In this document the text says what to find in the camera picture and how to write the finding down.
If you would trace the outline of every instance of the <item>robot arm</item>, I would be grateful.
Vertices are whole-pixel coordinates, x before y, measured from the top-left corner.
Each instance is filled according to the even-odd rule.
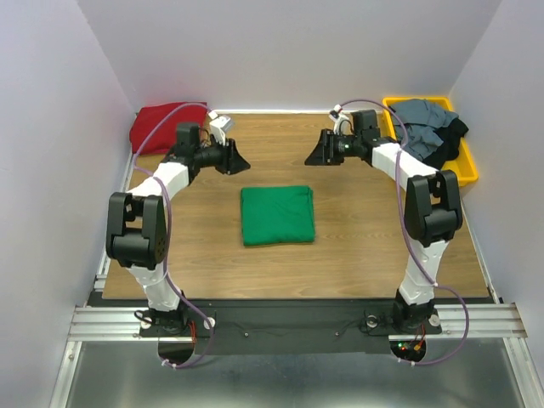
[[[307,166],[337,166],[345,157],[359,157],[395,180],[400,145],[382,138],[374,110],[352,114],[354,134],[344,135],[345,117],[331,111],[336,130],[321,130],[320,140],[304,163]],[[436,281],[440,259],[455,231],[462,225],[461,199],[456,175],[437,171],[409,154],[400,157],[400,186],[406,191],[405,225],[411,247],[430,277]],[[439,198],[432,203],[431,195]],[[410,256],[395,298],[396,319],[401,326],[419,323],[434,308],[434,286]]]
[[[116,192],[110,197],[106,253],[127,268],[143,287],[154,316],[179,309],[179,298],[164,279],[167,226],[165,201],[156,179],[162,181],[172,199],[192,183],[203,167],[215,167],[223,174],[236,174],[250,168],[238,153],[235,141],[226,138],[232,120],[215,116],[211,123],[209,146],[201,145],[198,124],[180,123],[176,129],[176,144],[153,176],[126,193]],[[141,219],[141,226],[130,224],[136,219]]]

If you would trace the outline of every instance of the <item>wooden tabletop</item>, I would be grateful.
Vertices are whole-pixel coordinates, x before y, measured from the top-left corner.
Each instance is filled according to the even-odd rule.
[[[213,168],[173,198],[169,268],[189,298],[390,298],[408,252],[400,233],[394,182],[359,159],[338,167],[305,167],[326,115],[232,115],[251,170],[234,176]],[[161,156],[139,159],[154,170]],[[131,187],[145,176],[135,173]],[[244,247],[240,191],[247,186],[307,184],[314,191],[313,244]],[[439,282],[465,297],[487,296],[464,224],[450,243]],[[450,296],[449,293],[437,293]],[[145,298],[136,280],[112,262],[104,298]]]

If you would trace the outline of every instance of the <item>green cloth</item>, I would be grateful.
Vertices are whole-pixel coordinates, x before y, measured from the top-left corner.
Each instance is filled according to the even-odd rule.
[[[241,189],[241,234],[245,246],[313,242],[314,192],[307,185]]]

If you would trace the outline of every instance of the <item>metal frame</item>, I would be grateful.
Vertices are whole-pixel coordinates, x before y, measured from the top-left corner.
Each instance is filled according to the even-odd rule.
[[[51,408],[66,405],[76,374],[77,361],[84,342],[156,342],[139,336],[140,323],[133,313],[137,308],[76,308],[68,334],[65,354],[55,385]],[[464,313],[460,305],[438,304],[442,334],[428,338],[460,338],[464,330]],[[469,304],[471,316],[469,338],[504,338],[508,357],[528,407],[544,406],[539,377],[524,338],[527,336],[515,304]],[[404,335],[390,340],[407,339]],[[162,337],[161,341],[190,342],[190,337]]]
[[[139,321],[134,311],[139,308],[77,308],[68,334],[69,342],[156,341],[139,336]],[[427,338],[461,338],[465,315],[459,305],[436,305],[442,334]],[[526,337],[524,325],[514,304],[469,304],[469,338]],[[390,340],[411,339],[413,335],[389,336]],[[190,342],[190,337],[161,338],[161,341]]]
[[[527,342],[523,338],[505,338],[504,345],[525,406],[544,406],[544,392]]]

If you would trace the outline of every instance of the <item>white wall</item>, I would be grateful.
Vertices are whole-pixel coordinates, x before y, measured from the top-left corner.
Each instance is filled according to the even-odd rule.
[[[447,94],[500,0],[78,0],[134,109]]]
[[[544,3],[504,0],[451,92],[480,179],[464,196],[496,290],[544,379]]]
[[[0,405],[48,406],[133,108],[75,0],[0,5]]]

